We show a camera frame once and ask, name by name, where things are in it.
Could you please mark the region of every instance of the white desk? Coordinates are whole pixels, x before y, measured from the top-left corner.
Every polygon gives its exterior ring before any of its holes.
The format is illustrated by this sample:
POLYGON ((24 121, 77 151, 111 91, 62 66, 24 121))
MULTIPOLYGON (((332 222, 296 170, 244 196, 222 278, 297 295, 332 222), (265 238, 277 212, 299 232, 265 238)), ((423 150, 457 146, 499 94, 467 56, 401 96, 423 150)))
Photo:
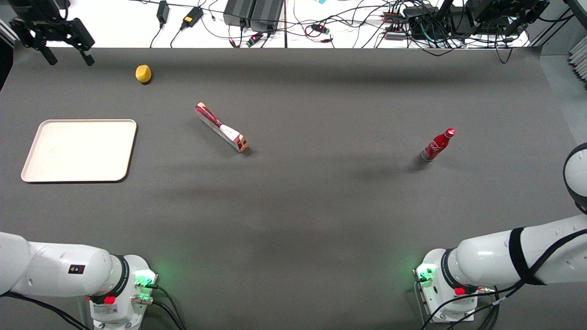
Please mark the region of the white desk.
MULTIPOLYGON (((211 12, 206 9, 212 3, 213 0, 200 0, 200 5, 204 8, 204 16, 196 23, 193 28, 187 28, 179 34, 173 48, 231 48, 230 43, 226 39, 220 39, 206 31, 206 28, 210 32, 217 36, 228 37, 228 26, 224 23, 222 12, 226 6, 227 0, 218 0, 212 7, 212 10, 219 12, 213 13, 216 20, 213 21, 211 12)), ((353 9, 358 6, 359 0, 326 0, 324 4, 320 4, 314 0, 286 0, 287 10, 287 22, 288 31, 303 35, 303 27, 300 25, 292 25, 297 23, 295 16, 300 20, 304 21, 307 19, 320 20, 327 18, 330 15, 337 14, 339 12, 353 9)), ((198 2, 196 0, 170 0, 170 4, 181 4, 188 6, 196 6, 198 2)), ((437 4, 437 0, 431 0, 432 5, 440 6, 437 4)), ((360 6, 380 6, 385 3, 381 0, 365 0, 360 6)), ((455 0, 454 5, 460 6, 462 2, 455 0)), ((372 8, 361 8, 356 11, 355 21, 361 22, 369 15, 369 13, 376 9, 372 8)), ((190 11, 190 8, 180 6, 170 6, 169 16, 167 24, 161 31, 159 36, 154 42, 154 48, 169 48, 170 41, 173 36, 177 33, 182 19, 190 11)), ((373 15, 380 15, 382 12, 387 11, 385 8, 380 8, 373 12, 373 15)), ((73 0, 72 5, 69 8, 69 17, 72 19, 78 17, 82 20, 87 30, 92 34, 92 37, 96 41, 94 47, 97 48, 148 48, 153 36, 159 29, 157 18, 155 14, 157 12, 157 4, 142 4, 137 1, 129 0, 73 0)), ((354 11, 349 11, 341 14, 341 17, 351 20, 354 11)), ((281 19, 284 20, 284 13, 281 15, 281 19)), ((356 48, 363 46, 369 38, 377 33, 378 26, 381 24, 381 20, 372 16, 367 21, 375 26, 363 25, 360 28, 350 28, 342 23, 329 23, 327 27, 330 29, 330 34, 333 36, 333 44, 336 48, 352 48, 356 41, 356 48)), ((278 28, 284 28, 284 23, 280 23, 278 28)), ((239 27, 233 26, 230 29, 232 37, 238 43, 238 37, 240 34, 239 27)), ((245 29, 244 35, 250 36, 254 34, 250 29, 245 29)), ((322 35, 323 37, 317 39, 326 39, 328 36, 322 35)), ((376 36, 367 43, 365 48, 373 48, 376 42, 376 36)), ((304 36, 297 36, 288 33, 288 47, 289 48, 331 48, 332 45, 329 43, 313 42, 304 36)), ((479 39, 486 40, 487 35, 477 36, 479 39)), ((243 45, 248 38, 243 38, 243 45)), ((482 42, 471 41, 472 44, 467 45, 466 48, 479 48, 486 46, 482 42)), ((526 34, 522 34, 517 40, 508 44, 511 47, 524 46, 528 42, 526 34)), ((283 48, 285 45, 285 32, 280 31, 271 36, 271 38, 265 44, 265 48, 283 48)), ((62 42, 48 42, 50 47, 64 47, 67 46, 62 42)), ((256 44, 254 48, 259 48, 260 43, 256 44)), ((406 48, 406 41, 388 41, 383 40, 379 45, 379 48, 406 48)), ((412 42, 410 48, 426 48, 427 42, 422 41, 421 43, 412 42)))

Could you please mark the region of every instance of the sticker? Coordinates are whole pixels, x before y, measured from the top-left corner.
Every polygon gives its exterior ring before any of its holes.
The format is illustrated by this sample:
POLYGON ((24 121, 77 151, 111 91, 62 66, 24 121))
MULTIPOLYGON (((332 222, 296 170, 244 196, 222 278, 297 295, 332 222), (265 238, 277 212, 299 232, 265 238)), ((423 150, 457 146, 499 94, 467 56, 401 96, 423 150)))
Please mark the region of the sticker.
POLYGON ((98 314, 118 314, 118 305, 96 305, 94 304, 94 312, 98 314))
POLYGON ((68 274, 83 274, 86 265, 70 265, 68 274))

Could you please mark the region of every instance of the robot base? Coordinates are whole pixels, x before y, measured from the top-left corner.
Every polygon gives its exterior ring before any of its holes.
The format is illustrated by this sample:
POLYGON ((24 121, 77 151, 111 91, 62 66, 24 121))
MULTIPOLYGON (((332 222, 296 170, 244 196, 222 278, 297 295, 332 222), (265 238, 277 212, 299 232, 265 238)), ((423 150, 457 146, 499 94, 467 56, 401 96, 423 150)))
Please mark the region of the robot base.
POLYGON ((90 301, 90 313, 95 330, 138 330, 143 323, 147 305, 131 301, 135 296, 151 296, 152 289, 140 287, 138 283, 147 277, 152 284, 157 275, 149 269, 147 262, 138 255, 125 255, 129 264, 129 280, 122 293, 112 305, 94 304, 90 301))
MULTIPOLYGON (((445 249, 438 248, 428 252, 422 264, 414 270, 417 279, 421 277, 421 274, 425 274, 425 277, 429 279, 419 283, 420 295, 428 315, 431 315, 443 303, 457 297, 454 289, 444 279, 440 269, 440 261, 445 251, 445 249)), ((476 307, 477 297, 464 298, 446 304, 432 317, 432 322, 456 322, 463 316, 473 313, 476 307)), ((474 315, 471 315, 464 321, 473 321, 473 319, 474 315)))

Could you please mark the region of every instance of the red and white box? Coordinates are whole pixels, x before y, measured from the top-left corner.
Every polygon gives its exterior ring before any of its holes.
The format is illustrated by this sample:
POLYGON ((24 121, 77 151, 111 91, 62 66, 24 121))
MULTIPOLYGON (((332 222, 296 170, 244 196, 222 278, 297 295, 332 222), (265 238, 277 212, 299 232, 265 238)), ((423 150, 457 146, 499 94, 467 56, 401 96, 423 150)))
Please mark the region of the red and white box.
POLYGON ((222 136, 224 140, 230 143, 233 147, 235 147, 238 151, 243 152, 246 148, 249 147, 245 137, 239 133, 238 131, 222 124, 214 114, 208 109, 208 107, 203 104, 202 102, 198 103, 195 106, 195 112, 198 114, 198 117, 206 123, 206 125, 210 126, 218 135, 222 136))

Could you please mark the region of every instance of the velcro strap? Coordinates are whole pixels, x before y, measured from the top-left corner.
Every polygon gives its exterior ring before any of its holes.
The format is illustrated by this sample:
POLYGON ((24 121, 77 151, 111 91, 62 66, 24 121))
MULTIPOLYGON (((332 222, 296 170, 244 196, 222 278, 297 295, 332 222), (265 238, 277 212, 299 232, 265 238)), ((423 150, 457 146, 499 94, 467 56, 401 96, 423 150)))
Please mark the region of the velcro strap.
POLYGON ((526 284, 546 285, 541 280, 532 275, 530 268, 528 268, 528 263, 526 262, 526 257, 522 251, 522 242, 520 240, 523 230, 524 228, 520 227, 513 229, 510 233, 510 243, 508 246, 510 248, 510 258, 512 260, 512 264, 514 265, 515 271, 518 272, 518 276, 526 284))

